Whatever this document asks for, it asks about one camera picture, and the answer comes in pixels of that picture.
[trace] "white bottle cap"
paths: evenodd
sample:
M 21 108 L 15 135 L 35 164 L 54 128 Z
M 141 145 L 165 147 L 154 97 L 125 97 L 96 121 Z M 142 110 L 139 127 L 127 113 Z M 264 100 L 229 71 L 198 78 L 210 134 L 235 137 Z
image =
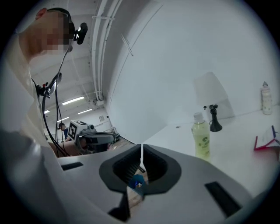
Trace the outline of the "white bottle cap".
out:
M 201 123 L 204 122 L 202 112 L 195 113 L 195 114 L 193 115 L 193 117 L 194 117 L 194 123 L 195 123 L 195 124 L 201 124 Z

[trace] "ear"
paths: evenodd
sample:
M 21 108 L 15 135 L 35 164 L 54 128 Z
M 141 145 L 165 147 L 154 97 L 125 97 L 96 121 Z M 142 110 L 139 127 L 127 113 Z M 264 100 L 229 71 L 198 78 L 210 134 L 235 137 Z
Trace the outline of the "ear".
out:
M 41 18 L 46 12 L 47 12 L 46 8 L 40 9 L 40 11 L 37 12 L 37 14 L 36 14 L 35 20 Z

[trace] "wooden floor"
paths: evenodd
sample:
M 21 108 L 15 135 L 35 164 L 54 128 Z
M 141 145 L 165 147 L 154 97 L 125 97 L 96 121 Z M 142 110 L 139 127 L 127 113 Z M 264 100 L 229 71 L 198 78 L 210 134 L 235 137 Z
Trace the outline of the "wooden floor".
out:
M 120 140 L 115 142 L 110 146 L 110 150 L 116 150 L 117 148 L 123 147 L 125 145 L 134 145 L 133 143 L 127 141 L 126 139 L 120 137 Z M 146 183 L 148 183 L 148 175 L 147 172 L 142 173 L 139 169 L 137 169 L 135 174 L 140 174 L 144 177 Z M 130 209 L 130 215 L 133 216 L 139 205 L 141 204 L 142 197 L 133 191 L 130 187 L 127 187 L 127 195 L 128 195 L 128 204 Z

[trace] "white shirt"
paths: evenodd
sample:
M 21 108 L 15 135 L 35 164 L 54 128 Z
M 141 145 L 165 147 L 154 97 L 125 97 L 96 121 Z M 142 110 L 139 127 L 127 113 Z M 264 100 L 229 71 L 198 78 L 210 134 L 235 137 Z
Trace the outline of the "white shirt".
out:
M 40 102 L 18 35 L 12 36 L 2 55 L 0 97 L 1 128 L 8 132 L 19 131 L 38 144 L 50 147 L 44 135 Z

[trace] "white wall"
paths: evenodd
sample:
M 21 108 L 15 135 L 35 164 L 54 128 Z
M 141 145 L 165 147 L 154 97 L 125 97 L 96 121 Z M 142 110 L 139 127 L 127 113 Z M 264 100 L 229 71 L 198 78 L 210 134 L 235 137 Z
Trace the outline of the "white wall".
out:
M 115 61 L 105 62 L 115 63 L 104 92 L 120 135 L 142 143 L 167 124 L 192 122 L 193 114 L 203 110 L 196 104 L 193 79 L 208 71 L 228 94 L 228 101 L 219 104 L 219 118 L 260 110 L 263 81 L 271 87 L 273 104 L 279 103 L 279 54 L 249 8 L 231 1 L 162 2 L 130 42 L 133 56 L 122 50 Z M 150 16 L 140 15 L 143 20 Z M 115 37 L 110 33 L 108 42 Z
M 64 120 L 63 123 L 69 127 L 70 121 L 71 120 L 80 120 L 82 122 L 85 122 L 87 124 L 93 124 L 94 127 L 96 128 L 97 131 L 106 131 L 109 128 L 111 128 L 109 119 L 107 118 L 107 112 L 104 108 L 102 109 L 97 109 L 95 111 L 89 111 L 86 112 L 84 114 L 80 114 L 80 115 L 75 115 L 75 116 L 71 116 L 69 119 Z M 104 116 L 104 121 L 100 121 L 99 117 L 100 116 Z M 53 134 L 53 136 L 55 137 L 55 128 L 53 128 L 55 126 L 55 124 L 49 124 L 49 130 L 51 132 L 51 134 Z M 47 130 L 44 129 L 45 134 L 47 135 L 47 137 L 49 137 L 49 134 L 47 133 Z M 61 130 L 58 130 L 58 139 L 61 139 Z

